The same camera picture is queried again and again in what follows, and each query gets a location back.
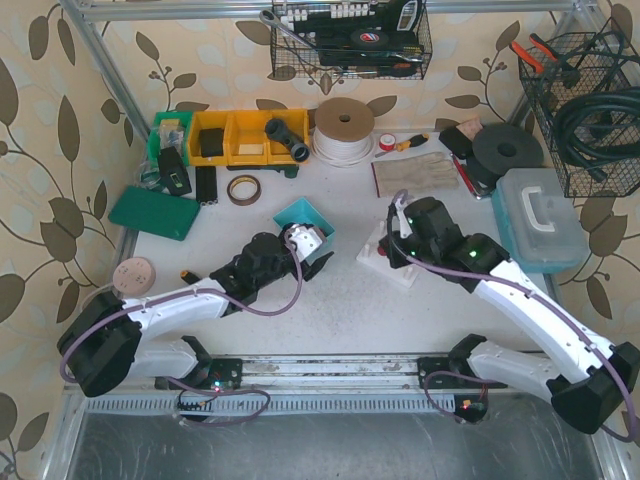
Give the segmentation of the light blue plastic box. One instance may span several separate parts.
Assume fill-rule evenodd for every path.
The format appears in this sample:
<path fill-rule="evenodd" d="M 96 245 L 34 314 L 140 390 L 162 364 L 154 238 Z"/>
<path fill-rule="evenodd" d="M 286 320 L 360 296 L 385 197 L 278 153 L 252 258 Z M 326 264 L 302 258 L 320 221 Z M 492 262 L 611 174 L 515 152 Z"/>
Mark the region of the light blue plastic box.
<path fill-rule="evenodd" d="M 305 197 L 301 197 L 272 217 L 273 221 L 283 228 L 289 223 L 313 224 L 326 237 L 325 250 L 332 247 L 335 229 L 329 221 Z"/>

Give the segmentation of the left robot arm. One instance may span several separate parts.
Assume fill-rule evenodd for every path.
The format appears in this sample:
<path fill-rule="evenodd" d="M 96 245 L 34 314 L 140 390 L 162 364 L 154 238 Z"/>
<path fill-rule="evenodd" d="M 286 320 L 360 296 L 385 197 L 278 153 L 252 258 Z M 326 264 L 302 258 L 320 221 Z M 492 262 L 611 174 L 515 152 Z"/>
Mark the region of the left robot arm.
<path fill-rule="evenodd" d="M 88 398 L 135 378 L 220 392 L 228 377 L 203 345 L 190 335 L 163 335 L 237 312 L 267 316 L 253 305 L 259 292 L 288 275 L 298 284 L 311 280 L 329 259 L 316 254 L 326 242 L 314 225 L 289 224 L 278 235 L 254 235 L 229 263 L 184 288 L 124 300 L 110 291 L 96 295 L 58 340 L 61 376 Z"/>

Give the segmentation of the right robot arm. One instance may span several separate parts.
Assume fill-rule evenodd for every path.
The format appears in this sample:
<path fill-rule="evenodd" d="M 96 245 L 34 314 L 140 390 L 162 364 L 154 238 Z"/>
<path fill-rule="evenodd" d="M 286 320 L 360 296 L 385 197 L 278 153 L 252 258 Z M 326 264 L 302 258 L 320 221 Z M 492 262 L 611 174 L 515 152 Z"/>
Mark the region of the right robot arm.
<path fill-rule="evenodd" d="M 379 245 L 391 268 L 412 265 L 460 285 L 505 313 L 544 353 L 510 350 L 469 334 L 449 352 L 447 367 L 427 371 L 424 390 L 441 377 L 483 389 L 504 385 L 547 402 L 582 433 L 602 430 L 625 443 L 636 440 L 637 347 L 614 344 L 587 328 L 541 291 L 491 237 L 463 235 L 433 197 L 413 200 L 398 191 L 385 227 Z"/>

